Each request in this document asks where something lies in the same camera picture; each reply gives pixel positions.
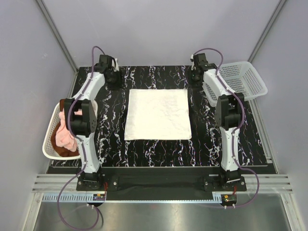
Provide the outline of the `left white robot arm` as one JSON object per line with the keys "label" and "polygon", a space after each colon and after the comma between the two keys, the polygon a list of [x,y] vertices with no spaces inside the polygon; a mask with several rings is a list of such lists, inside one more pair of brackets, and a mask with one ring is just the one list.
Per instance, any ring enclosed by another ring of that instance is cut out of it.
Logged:
{"label": "left white robot arm", "polygon": [[108,90],[122,88],[122,75],[117,59],[101,54],[77,94],[64,100],[66,127],[77,140],[82,171],[92,174],[87,179],[87,185],[95,191],[103,187],[104,179],[95,174],[100,164],[94,145],[97,116],[92,103],[103,86],[107,86]]}

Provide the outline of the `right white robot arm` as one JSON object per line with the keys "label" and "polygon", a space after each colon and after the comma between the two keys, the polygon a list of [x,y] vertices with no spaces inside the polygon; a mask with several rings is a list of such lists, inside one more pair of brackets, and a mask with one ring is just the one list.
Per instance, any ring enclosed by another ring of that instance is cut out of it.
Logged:
{"label": "right white robot arm", "polygon": [[244,96],[236,93],[223,80],[219,67],[207,61],[204,53],[193,54],[192,66],[188,71],[189,84],[192,87],[206,87],[217,97],[215,122],[222,137],[222,159],[220,166],[224,173],[235,173],[239,170],[238,136],[244,123]]}

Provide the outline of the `white towel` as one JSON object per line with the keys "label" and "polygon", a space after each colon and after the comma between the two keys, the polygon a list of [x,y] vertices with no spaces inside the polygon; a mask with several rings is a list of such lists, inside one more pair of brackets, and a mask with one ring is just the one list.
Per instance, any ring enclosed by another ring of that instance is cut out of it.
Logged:
{"label": "white towel", "polygon": [[187,89],[129,91],[126,141],[191,138]]}

